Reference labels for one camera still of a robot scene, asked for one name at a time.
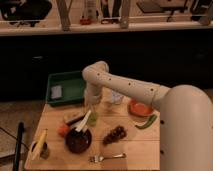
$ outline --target green tray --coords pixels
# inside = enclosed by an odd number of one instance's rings
[[[61,85],[62,97],[51,98],[51,87]],[[82,103],[84,101],[84,89],[86,83],[81,71],[50,74],[48,77],[46,103],[51,106]]]

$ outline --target metal fork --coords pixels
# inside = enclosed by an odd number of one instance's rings
[[[110,156],[110,157],[104,157],[104,156],[101,156],[101,155],[94,155],[94,156],[89,157],[89,161],[94,162],[94,163],[98,163],[98,162],[101,162],[105,159],[116,159],[116,158],[126,158],[126,154],[122,153],[122,154],[118,154],[118,155],[114,155],[114,156]]]

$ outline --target black plate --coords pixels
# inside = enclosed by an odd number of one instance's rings
[[[66,145],[73,153],[82,153],[89,148],[92,141],[92,134],[87,129],[85,132],[77,132],[75,128],[69,131],[66,136]]]

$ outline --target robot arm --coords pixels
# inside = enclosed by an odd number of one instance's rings
[[[160,170],[213,171],[213,105],[202,90],[190,85],[170,89],[108,72],[103,61],[83,70],[86,103],[99,103],[105,86],[151,105],[161,117]]]
[[[159,110],[162,99],[170,88],[159,84],[129,79],[109,74],[107,63],[100,61],[87,66],[83,70],[83,78],[87,81],[85,99],[93,105],[101,100],[102,86],[134,98]]]

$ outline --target green chili pepper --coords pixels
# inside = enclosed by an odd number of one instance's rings
[[[153,124],[153,122],[157,119],[157,115],[153,114],[149,117],[148,121],[144,125],[135,125],[138,129],[146,129]]]

